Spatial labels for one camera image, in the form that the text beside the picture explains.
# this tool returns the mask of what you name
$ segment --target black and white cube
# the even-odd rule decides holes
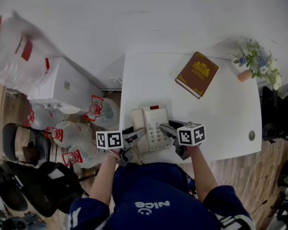
[[[97,131],[96,140],[99,149],[109,150],[124,147],[122,131]]]
[[[179,145],[194,147],[206,140],[205,125],[188,124],[177,129]]]

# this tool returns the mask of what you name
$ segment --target water bottle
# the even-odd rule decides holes
[[[33,129],[45,130],[48,126],[55,127],[64,120],[59,111],[45,109],[42,104],[33,103],[25,123]]]
[[[118,130],[120,124],[120,108],[108,98],[92,96],[92,104],[84,117],[94,125],[106,130]]]
[[[96,143],[93,141],[85,141],[73,145],[69,148],[68,152],[69,162],[73,164],[76,161],[83,169],[89,169],[101,164],[105,156],[105,153],[98,149]]]
[[[93,140],[93,131],[89,125],[70,121],[60,122],[55,128],[47,127],[47,137],[49,133],[62,148],[69,148],[77,143]]]

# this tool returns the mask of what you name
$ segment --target person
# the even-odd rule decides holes
[[[231,230],[254,229],[234,188],[217,185],[199,147],[187,147],[187,152],[198,199],[190,195],[186,173],[176,164],[129,163],[115,171],[116,159],[107,153],[89,198],[72,203],[67,229],[219,230],[231,223],[238,226]],[[110,215],[111,195],[115,207]]]

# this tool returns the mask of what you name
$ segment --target book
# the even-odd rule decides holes
[[[175,81],[200,99],[208,89],[219,67],[199,52],[195,52]]]

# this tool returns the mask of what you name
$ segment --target potted plant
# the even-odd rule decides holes
[[[252,39],[247,39],[245,49],[239,45],[238,54],[234,55],[237,59],[234,63],[239,64],[240,67],[246,65],[248,70],[240,73],[238,79],[242,82],[249,78],[261,78],[266,80],[273,86],[273,89],[278,90],[282,83],[282,76],[276,68],[276,59],[272,54],[267,54],[259,43]]]

